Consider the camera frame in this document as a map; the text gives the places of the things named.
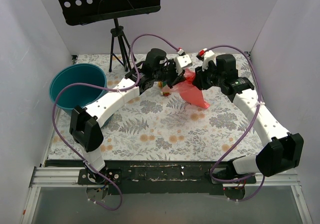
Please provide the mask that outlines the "red plastic trash bag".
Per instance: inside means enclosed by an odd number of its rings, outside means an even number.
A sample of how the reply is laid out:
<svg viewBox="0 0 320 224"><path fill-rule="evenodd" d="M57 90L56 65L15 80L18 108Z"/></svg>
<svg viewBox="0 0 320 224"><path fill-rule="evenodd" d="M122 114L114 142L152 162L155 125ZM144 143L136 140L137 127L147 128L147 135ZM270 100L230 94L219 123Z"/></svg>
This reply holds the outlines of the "red plastic trash bag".
<svg viewBox="0 0 320 224"><path fill-rule="evenodd" d="M174 85L169 91L179 93L180 97L191 105L208 109L210 104L205 101L202 91L192 84L195 76L196 73L193 70L186 69L184 73L185 81Z"/></svg>

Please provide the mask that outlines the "teal plastic trash bin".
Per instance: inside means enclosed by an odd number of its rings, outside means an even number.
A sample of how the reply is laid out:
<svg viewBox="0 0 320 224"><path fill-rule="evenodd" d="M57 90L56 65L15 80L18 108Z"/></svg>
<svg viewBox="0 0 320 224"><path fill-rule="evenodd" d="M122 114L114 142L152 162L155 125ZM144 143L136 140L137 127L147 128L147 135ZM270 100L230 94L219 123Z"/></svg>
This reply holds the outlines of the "teal plastic trash bin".
<svg viewBox="0 0 320 224"><path fill-rule="evenodd" d="M87 83L107 88L107 82L107 77L101 68L89 63L79 63L63 69L53 78L49 87L49 96L51 101L55 102L61 90L70 84ZM77 105L83 108L106 93L105 90L76 85L63 92L56 106L70 116Z"/></svg>

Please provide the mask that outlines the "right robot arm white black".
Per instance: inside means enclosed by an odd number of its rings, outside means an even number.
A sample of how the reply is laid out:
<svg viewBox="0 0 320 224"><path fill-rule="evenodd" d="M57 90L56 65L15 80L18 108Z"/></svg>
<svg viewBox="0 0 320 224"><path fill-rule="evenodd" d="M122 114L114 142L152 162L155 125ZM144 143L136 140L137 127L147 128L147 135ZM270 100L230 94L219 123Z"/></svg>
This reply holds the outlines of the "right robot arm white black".
<svg viewBox="0 0 320 224"><path fill-rule="evenodd" d="M282 126L259 99L250 80L239 77L235 57L215 56L212 51L201 50L197 58L203 64L195 69L193 85L199 90L220 88L250 121L249 127L257 132L263 145L257 155L231 159L224 170L210 171L211 178L216 182L237 183L254 173L270 177L297 167L304 145L302 136Z"/></svg>

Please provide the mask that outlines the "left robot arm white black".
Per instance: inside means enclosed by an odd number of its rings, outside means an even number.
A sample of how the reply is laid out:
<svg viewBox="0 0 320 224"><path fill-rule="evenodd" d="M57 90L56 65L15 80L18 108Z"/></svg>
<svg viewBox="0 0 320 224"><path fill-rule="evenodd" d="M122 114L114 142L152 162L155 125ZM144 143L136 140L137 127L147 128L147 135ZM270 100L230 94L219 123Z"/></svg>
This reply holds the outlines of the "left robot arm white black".
<svg viewBox="0 0 320 224"><path fill-rule="evenodd" d="M137 63L113 92L107 92L83 108L76 106L72 110L69 132L80 145L84 165L95 184L103 183L107 177L100 150L104 140L102 126L116 111L153 87L155 82L165 82L173 87L185 80L185 69L192 65L190 56L182 50L173 59L166 55L161 49L151 49L145 60Z"/></svg>

